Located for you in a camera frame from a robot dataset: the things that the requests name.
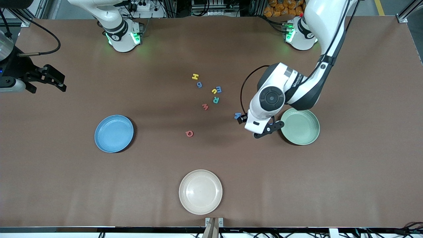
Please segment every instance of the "brown table surface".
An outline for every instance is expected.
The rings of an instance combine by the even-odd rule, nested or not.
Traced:
[[[423,67],[395,17],[354,18],[312,109],[321,132],[308,146],[278,133],[254,139],[233,114],[251,71],[284,62],[309,74],[318,44],[294,50],[259,18],[187,17],[151,20],[143,45],[118,53],[95,20],[40,23],[62,48],[33,61],[60,70],[68,90],[34,83],[36,94],[1,94],[1,226],[195,226],[210,216],[266,227],[423,220]],[[24,52],[55,44],[34,25],[17,42]],[[246,84],[247,107],[263,71]],[[215,86],[223,91],[217,105]],[[93,135],[113,114],[131,118],[137,134],[127,150],[107,154]],[[178,197],[195,169],[223,184],[222,202],[205,216]]]

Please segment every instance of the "robotic arm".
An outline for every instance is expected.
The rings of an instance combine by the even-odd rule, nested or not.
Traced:
[[[113,5],[123,0],[68,0],[91,13],[102,25],[109,44],[119,52],[128,52],[141,44],[143,25],[130,19],[123,19]]]
[[[319,40],[321,56],[309,77],[283,63],[269,66],[257,84],[257,93],[250,102],[247,115],[239,122],[254,132],[255,138],[271,134],[283,127],[283,122],[268,123],[288,104],[297,110],[312,108],[320,97],[326,78],[335,64],[336,57],[345,39],[346,13],[357,0],[310,0],[302,19],[296,21],[293,30],[310,29]]]

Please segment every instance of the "wire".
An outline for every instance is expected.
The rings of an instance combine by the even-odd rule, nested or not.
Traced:
[[[339,22],[339,24],[338,24],[338,28],[336,29],[335,35],[333,36],[332,41],[331,41],[331,43],[330,43],[329,47],[327,48],[326,52],[324,53],[324,55],[323,55],[322,59],[324,59],[324,58],[327,56],[327,54],[329,53],[330,48],[331,48],[331,47],[332,47],[332,45],[333,45],[333,42],[335,42],[336,35],[338,34],[338,32],[339,32],[339,30],[340,30],[340,28],[341,28],[341,25],[342,25],[342,21],[343,21],[343,19],[345,19],[346,13],[348,12],[348,6],[349,6],[350,1],[351,1],[351,0],[348,0],[348,2],[347,2],[347,5],[346,5],[346,8],[345,8],[344,14],[342,15],[341,21],[340,21],[340,22]],[[310,74],[309,78],[310,78],[310,77],[311,77],[311,76],[312,76],[312,75],[316,72],[316,70],[320,67],[320,64],[321,64],[321,61],[320,61],[320,62],[318,62],[317,66],[313,69],[313,71],[311,72],[311,74]]]
[[[357,5],[355,5],[354,12],[352,12],[351,18],[349,19],[349,22],[348,22],[348,25],[346,26],[345,31],[348,31],[349,24],[351,24],[351,20],[352,20],[352,18],[354,17],[355,12],[357,11],[358,4],[360,3],[360,1],[361,1],[361,0],[358,0],[358,1],[357,1]]]
[[[0,14],[1,14],[1,18],[3,19],[4,26],[6,27],[6,33],[4,33],[4,35],[7,38],[11,38],[12,33],[10,32],[9,24],[7,24],[7,21],[6,21],[6,18],[4,17],[3,11],[4,11],[4,9],[0,11]]]
[[[163,8],[163,11],[165,11],[166,12],[166,17],[167,18],[169,18],[169,15],[171,15],[171,14],[169,14],[169,12],[168,12],[168,10],[163,6],[163,4],[162,4],[162,2],[161,1],[159,1],[159,3],[160,3],[160,5],[162,6],[162,8]]]
[[[129,11],[128,7],[126,5],[124,5],[124,7],[126,8],[126,10],[129,12],[129,15],[131,16],[130,19],[135,19],[134,16],[132,16],[132,13]]]
[[[403,230],[404,230],[404,229],[408,229],[408,228],[413,227],[413,226],[418,225],[418,224],[423,224],[423,222],[413,222],[413,223],[411,223],[410,225],[408,225],[408,226],[406,226],[406,227],[403,227],[402,229],[403,229]]]
[[[280,23],[280,22],[274,22],[274,21],[269,20],[266,16],[253,15],[253,17],[260,17],[261,19],[267,21],[268,23],[272,23],[272,24],[275,24],[275,25],[282,25],[282,23]]]
[[[253,236],[253,238],[257,238],[258,237],[258,235],[260,235],[260,234],[263,234],[263,235],[265,235],[267,238],[270,238],[266,233],[264,233],[264,232],[260,232],[260,233],[257,233],[255,236]]]
[[[204,10],[199,15],[194,13],[192,15],[196,17],[204,16],[209,11],[209,8],[210,8],[210,0],[207,0],[207,2],[204,4]]]
[[[242,111],[244,112],[244,115],[246,114],[245,113],[245,110],[244,110],[244,106],[242,105],[242,90],[243,90],[243,88],[244,88],[244,85],[245,85],[245,82],[248,80],[248,78],[253,74],[253,73],[255,73],[257,70],[259,70],[259,69],[261,69],[261,68],[264,68],[264,67],[269,67],[270,65],[263,65],[263,66],[260,66],[260,67],[258,67],[257,69],[255,69],[254,71],[252,71],[248,76],[247,76],[247,78],[244,80],[244,82],[242,83],[242,86],[241,86],[241,93],[239,94],[239,100],[241,101],[241,108],[242,108]]]
[[[267,21],[267,22],[269,23],[269,25],[270,25],[273,29],[275,29],[277,32],[281,32],[281,33],[287,32],[287,31],[279,30],[279,29],[277,29],[277,28],[274,26],[274,25],[282,26],[282,23],[280,23],[280,22],[274,22],[274,21],[271,21],[271,20],[267,19],[267,17],[266,17],[266,16],[262,16],[262,15],[254,15],[253,17],[260,17],[261,19],[263,19],[263,20]]]
[[[25,20],[27,20],[27,21],[29,21],[29,22],[33,23],[34,25],[38,26],[39,28],[43,29],[43,30],[44,30],[44,31],[46,31],[48,34],[52,35],[52,36],[54,37],[54,39],[56,39],[56,41],[57,41],[57,47],[56,47],[56,49],[54,49],[54,50],[51,50],[51,51],[46,51],[46,52],[28,53],[28,54],[48,55],[48,54],[54,53],[54,52],[56,52],[56,51],[58,51],[58,50],[60,49],[60,47],[62,46],[62,44],[60,43],[59,38],[57,38],[57,36],[56,36],[55,34],[53,34],[51,31],[47,30],[44,26],[42,26],[42,25],[40,25],[40,24],[36,23],[35,21],[33,21],[33,20],[31,20],[31,19],[29,19],[29,18],[25,17],[25,16],[24,16],[24,15],[22,15],[20,12],[16,11],[15,13],[17,13],[18,15],[20,15],[21,17],[23,17]]]

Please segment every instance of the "electrical outlet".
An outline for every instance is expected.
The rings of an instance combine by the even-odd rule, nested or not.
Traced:
[[[150,11],[151,3],[147,3],[145,6],[138,6],[137,11]]]

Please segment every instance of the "metal frame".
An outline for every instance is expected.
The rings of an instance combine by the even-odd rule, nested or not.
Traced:
[[[398,23],[408,22],[407,17],[423,3],[423,0],[414,0],[410,2],[400,13],[396,14]]]
[[[7,24],[11,27],[29,27],[30,22],[23,19],[19,15],[17,15],[16,12],[20,12],[24,16],[26,16],[30,19],[32,19],[32,18],[42,19],[44,17],[45,11],[46,11],[46,6],[49,2],[51,2],[51,0],[41,0],[38,7],[37,7],[37,11],[35,12],[35,14],[30,12],[28,9],[7,9],[12,15],[14,15],[16,17],[16,19],[12,19],[12,18],[6,19]]]
[[[18,21],[21,22],[20,27],[29,27],[31,22],[26,20],[25,18],[21,17],[19,14],[24,15],[25,17],[32,19],[35,16],[30,12],[28,9],[8,9],[10,13],[12,13]]]
[[[176,1],[163,0],[163,6],[165,7],[165,14],[168,18],[176,17]]]
[[[209,2],[207,3],[209,4],[208,12],[237,12],[239,10],[239,3],[233,3],[232,8],[226,8],[228,2],[224,2],[224,0],[209,0]],[[194,0],[191,0],[191,10],[194,14],[202,13],[204,11],[204,3],[196,4]]]

